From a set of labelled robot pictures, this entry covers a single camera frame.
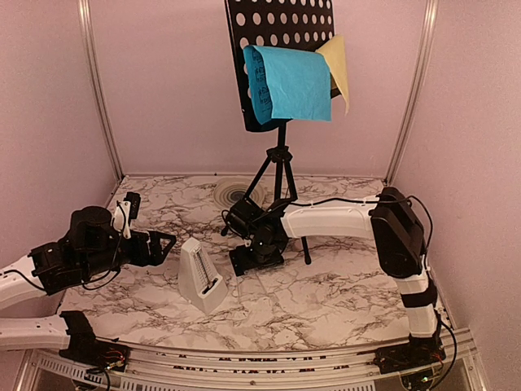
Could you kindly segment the white metronome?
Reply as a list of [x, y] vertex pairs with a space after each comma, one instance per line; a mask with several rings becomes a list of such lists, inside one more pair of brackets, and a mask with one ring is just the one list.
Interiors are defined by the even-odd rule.
[[205, 314], [225, 299], [228, 288], [201, 242], [190, 237], [181, 247], [177, 274], [181, 296]]

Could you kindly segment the blue sheet music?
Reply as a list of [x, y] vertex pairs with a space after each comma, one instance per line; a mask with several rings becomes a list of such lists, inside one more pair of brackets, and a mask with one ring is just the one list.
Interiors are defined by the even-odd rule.
[[243, 48], [259, 124], [272, 120], [331, 121], [331, 75], [316, 52], [272, 46]]

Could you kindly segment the yellow sheet music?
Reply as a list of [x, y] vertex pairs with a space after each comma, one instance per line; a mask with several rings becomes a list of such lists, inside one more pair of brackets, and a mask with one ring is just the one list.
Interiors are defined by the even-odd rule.
[[347, 115], [350, 109], [350, 97], [344, 37], [334, 35], [326, 43], [316, 49], [315, 52], [324, 57], [335, 82], [335, 86], [344, 99], [344, 114]]

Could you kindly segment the black music stand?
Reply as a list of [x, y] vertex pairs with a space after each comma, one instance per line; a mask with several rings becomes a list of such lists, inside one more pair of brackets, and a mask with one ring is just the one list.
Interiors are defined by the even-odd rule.
[[227, 1], [225, 10], [245, 128], [278, 132], [276, 146], [224, 217], [225, 228], [245, 242], [230, 251], [235, 274], [243, 275], [283, 263], [288, 236], [281, 219], [298, 198], [287, 123], [331, 120], [339, 90], [317, 49], [335, 27], [330, 1]]

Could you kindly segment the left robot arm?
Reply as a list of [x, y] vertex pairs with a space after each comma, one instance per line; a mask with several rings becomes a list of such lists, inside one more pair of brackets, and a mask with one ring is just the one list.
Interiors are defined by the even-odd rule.
[[[136, 217], [128, 201], [115, 213], [99, 206], [73, 212], [63, 238], [34, 248], [1, 269], [2, 309], [69, 288], [100, 288], [124, 265], [161, 265], [177, 241], [175, 235], [133, 231], [130, 223]], [[103, 355], [102, 343], [80, 311], [39, 319], [2, 319], [1, 348], [72, 349], [85, 362], [97, 362]]]

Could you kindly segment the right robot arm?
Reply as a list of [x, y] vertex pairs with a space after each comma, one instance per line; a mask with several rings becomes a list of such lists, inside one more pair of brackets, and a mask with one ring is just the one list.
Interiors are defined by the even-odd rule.
[[427, 265], [431, 236], [414, 213], [412, 200], [413, 196], [405, 196], [395, 187], [355, 200], [331, 197], [305, 203], [285, 198], [267, 209], [244, 197], [223, 212], [222, 234], [233, 231], [244, 242], [230, 251], [236, 275], [282, 264], [289, 239], [372, 239], [380, 268], [395, 281], [408, 317], [409, 341], [403, 357], [419, 365], [435, 351], [441, 318], [436, 309], [437, 288]]

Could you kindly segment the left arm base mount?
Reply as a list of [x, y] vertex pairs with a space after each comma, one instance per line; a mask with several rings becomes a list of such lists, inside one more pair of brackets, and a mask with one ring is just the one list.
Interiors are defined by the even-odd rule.
[[99, 340], [81, 311], [64, 311], [59, 317], [66, 323], [69, 337], [67, 348], [59, 350], [61, 357], [106, 370], [125, 370], [130, 347]]

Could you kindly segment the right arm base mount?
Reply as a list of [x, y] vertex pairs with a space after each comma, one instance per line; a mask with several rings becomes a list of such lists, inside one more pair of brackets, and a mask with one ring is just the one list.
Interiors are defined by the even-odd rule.
[[441, 363], [446, 354], [441, 345], [420, 343], [392, 345], [375, 350], [373, 364], [379, 368], [381, 374], [406, 371], [432, 363]]

